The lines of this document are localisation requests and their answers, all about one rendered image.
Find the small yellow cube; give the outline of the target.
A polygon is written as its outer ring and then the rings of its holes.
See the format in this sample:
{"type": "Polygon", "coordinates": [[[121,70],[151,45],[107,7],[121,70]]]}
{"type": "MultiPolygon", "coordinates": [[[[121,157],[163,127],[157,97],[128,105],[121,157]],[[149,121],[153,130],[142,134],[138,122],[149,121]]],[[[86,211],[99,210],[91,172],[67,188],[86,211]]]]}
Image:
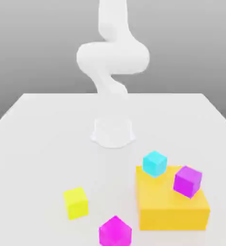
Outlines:
{"type": "Polygon", "coordinates": [[[68,219],[73,220],[88,215],[88,199],[82,187],[63,192],[68,219]]]}

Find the small purple cube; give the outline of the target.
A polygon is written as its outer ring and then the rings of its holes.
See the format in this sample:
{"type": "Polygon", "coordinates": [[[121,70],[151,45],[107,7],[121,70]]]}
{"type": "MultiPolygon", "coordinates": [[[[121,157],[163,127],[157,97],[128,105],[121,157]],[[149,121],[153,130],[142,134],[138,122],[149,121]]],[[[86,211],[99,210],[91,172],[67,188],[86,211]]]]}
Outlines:
{"type": "Polygon", "coordinates": [[[183,166],[175,174],[173,189],[191,199],[200,189],[201,180],[202,172],[189,166],[183,166]]]}

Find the large orange box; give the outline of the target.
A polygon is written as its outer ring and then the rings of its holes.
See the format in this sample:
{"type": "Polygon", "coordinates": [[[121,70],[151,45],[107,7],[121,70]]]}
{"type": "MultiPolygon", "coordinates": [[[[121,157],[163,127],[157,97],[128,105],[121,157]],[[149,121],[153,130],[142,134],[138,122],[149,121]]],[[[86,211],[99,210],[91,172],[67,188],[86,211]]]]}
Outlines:
{"type": "Polygon", "coordinates": [[[157,178],[136,167],[135,186],[138,223],[142,231],[203,231],[210,206],[201,189],[193,198],[173,190],[181,166],[167,166],[157,178]]]}

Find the small cyan cube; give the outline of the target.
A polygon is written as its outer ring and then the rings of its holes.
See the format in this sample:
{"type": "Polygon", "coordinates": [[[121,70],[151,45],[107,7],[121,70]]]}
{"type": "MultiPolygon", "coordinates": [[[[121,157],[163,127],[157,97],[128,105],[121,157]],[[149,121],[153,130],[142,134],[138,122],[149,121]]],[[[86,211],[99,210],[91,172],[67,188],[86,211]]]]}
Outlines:
{"type": "Polygon", "coordinates": [[[153,151],[143,157],[142,169],[153,178],[157,178],[167,168],[167,157],[157,151],[153,151]]]}

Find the small magenta cube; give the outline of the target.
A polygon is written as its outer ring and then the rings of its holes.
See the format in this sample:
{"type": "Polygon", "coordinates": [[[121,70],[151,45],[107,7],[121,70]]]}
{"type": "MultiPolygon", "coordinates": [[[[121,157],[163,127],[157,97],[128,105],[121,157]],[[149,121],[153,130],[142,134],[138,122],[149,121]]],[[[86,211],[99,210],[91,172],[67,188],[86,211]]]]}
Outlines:
{"type": "Polygon", "coordinates": [[[117,216],[113,216],[99,227],[101,246],[130,246],[131,242],[132,228],[117,216]]]}

